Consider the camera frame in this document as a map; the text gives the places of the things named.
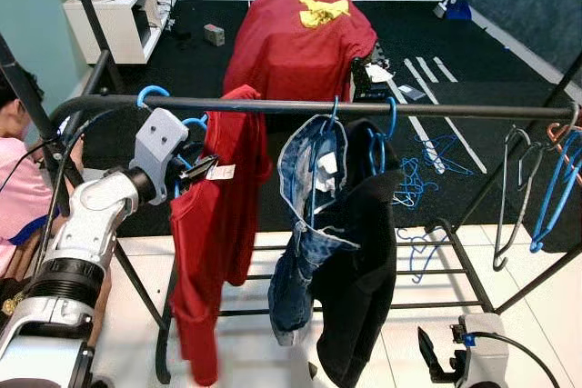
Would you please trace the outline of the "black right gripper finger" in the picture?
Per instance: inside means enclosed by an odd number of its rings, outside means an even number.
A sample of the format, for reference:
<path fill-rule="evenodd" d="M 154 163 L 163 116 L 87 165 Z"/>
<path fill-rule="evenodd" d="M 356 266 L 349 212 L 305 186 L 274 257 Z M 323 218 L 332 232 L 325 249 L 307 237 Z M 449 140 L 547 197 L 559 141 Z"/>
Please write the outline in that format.
<path fill-rule="evenodd" d="M 418 326 L 416 328 L 416 338 L 418 338 L 419 352 L 427 367 L 429 377 L 431 377 L 431 380 L 440 380 L 444 376 L 444 371 L 442 371 L 442 366 L 439 359 L 437 359 L 431 337 L 423 327 Z"/>

